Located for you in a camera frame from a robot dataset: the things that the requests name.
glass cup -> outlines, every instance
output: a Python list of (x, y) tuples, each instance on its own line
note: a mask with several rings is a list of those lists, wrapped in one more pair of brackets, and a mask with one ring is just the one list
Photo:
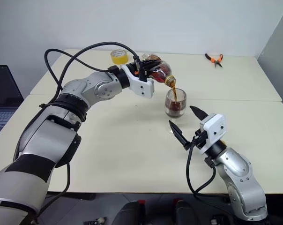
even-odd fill
[(186, 93), (182, 89), (176, 88), (177, 101), (173, 89), (169, 90), (165, 97), (164, 110), (171, 118), (172, 122), (184, 114), (186, 108)]

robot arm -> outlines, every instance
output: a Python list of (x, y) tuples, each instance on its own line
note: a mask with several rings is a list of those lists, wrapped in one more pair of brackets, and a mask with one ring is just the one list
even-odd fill
[[(243, 221), (262, 221), (268, 215), (264, 191), (253, 175), (251, 162), (221, 141), (227, 132), (225, 117), (214, 113), (207, 115), (194, 106), (191, 108), (201, 120), (192, 143), (201, 154), (207, 155), (208, 166), (217, 168), (227, 186), (234, 214)], [(174, 135), (188, 149), (191, 143), (176, 125), (170, 124)]]
[(81, 137), (77, 134), (86, 112), (130, 88), (151, 98), (153, 80), (135, 77), (126, 65), (111, 73), (94, 72), (68, 82), (58, 98), (45, 105), (19, 141), (17, 160), (0, 171), (0, 224), (25, 224), (40, 211), (54, 168), (71, 161)]

yellow tape roll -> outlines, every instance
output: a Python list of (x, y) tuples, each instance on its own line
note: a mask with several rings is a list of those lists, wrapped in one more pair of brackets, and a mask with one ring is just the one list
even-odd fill
[(114, 64), (124, 64), (128, 62), (127, 52), (124, 50), (114, 50), (110, 53)]

pliers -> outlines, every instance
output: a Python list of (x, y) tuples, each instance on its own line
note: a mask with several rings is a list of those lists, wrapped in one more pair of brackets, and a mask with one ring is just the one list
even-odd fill
[(210, 60), (210, 62), (212, 62), (212, 63), (214, 63), (215, 64), (215, 67), (216, 67), (216, 65), (218, 64), (220, 67), (222, 67), (222, 65), (221, 65), (221, 61), (222, 61), (222, 59), (223, 59), (223, 54), (220, 54), (220, 57), (217, 59), (217, 60), (215, 60), (214, 58), (211, 58), (207, 53), (205, 54), (205, 57), (208, 59), (208, 60)]

white table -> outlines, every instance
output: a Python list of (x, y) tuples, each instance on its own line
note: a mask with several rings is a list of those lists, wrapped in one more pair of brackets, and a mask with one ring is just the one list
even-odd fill
[[(79, 50), (66, 51), (74, 55)], [(107, 69), (113, 65), (110, 52), (92, 50), (79, 58), (97, 68)], [(176, 86), (188, 90), (190, 99), (281, 101), (254, 57), (224, 56), (223, 68), (219, 66), (215, 68), (214, 64), (209, 62), (204, 55), (165, 53), (158, 55), (170, 64), (172, 73), (177, 78)], [(52, 66), (56, 76), (60, 76), (69, 59), (65, 55), (57, 59)], [(63, 84), (77, 78), (85, 78), (92, 72), (93, 70), (74, 61), (66, 73)], [(56, 83), (47, 72), (33, 88), (31, 94), (53, 95), (55, 90)], [(168, 87), (163, 84), (155, 84), (155, 90), (166, 92)]]
[[(223, 140), (249, 158), (264, 191), (283, 193), (282, 103), (195, 100), (192, 92), (187, 92), (187, 105), (226, 116), (228, 133)], [(153, 99), (144, 99), (127, 89), (90, 109), (78, 132), (82, 142), (71, 161), (69, 192), (190, 192), (185, 178), (187, 152), (169, 132), (164, 96), (165, 91), (156, 91)], [(28, 96), (2, 129), (0, 169), (11, 163), (18, 138), (38, 105), (51, 97)], [(199, 128), (190, 109), (176, 123), (187, 137)], [(198, 187), (212, 171), (197, 149), (193, 156), (191, 180)], [(49, 191), (63, 190), (66, 176), (65, 166), (55, 169)], [(226, 187), (217, 175), (204, 192), (226, 192)]]

